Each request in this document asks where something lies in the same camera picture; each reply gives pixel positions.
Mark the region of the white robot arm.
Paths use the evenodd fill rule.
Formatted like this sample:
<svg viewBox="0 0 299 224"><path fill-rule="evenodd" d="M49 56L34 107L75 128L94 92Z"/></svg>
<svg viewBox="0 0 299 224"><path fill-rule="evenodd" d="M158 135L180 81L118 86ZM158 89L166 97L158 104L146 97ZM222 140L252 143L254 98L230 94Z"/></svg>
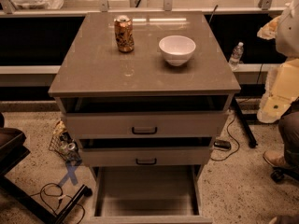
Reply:
<svg viewBox="0 0 299 224"><path fill-rule="evenodd" d="M284 63L268 71L257 113L258 121L273 123L299 98L299 0L292 0L257 36L274 39L276 51L286 57Z"/></svg>

